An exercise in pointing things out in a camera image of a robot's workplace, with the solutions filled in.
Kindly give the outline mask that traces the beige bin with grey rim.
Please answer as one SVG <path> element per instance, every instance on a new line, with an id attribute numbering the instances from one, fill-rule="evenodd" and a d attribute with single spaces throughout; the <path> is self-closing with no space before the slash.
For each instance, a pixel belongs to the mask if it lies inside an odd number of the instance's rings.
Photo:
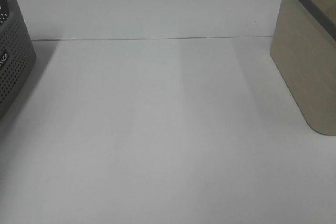
<path id="1" fill-rule="evenodd" d="M 335 135 L 335 0 L 281 0 L 270 55 L 306 123 Z"/>

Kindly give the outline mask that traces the grey perforated plastic basket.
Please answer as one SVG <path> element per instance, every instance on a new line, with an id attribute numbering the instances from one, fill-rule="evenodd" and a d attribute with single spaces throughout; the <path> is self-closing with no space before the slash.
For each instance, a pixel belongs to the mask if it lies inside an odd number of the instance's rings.
<path id="1" fill-rule="evenodd" d="M 17 0 L 1 0 L 1 118 L 7 113 L 36 61 Z"/>

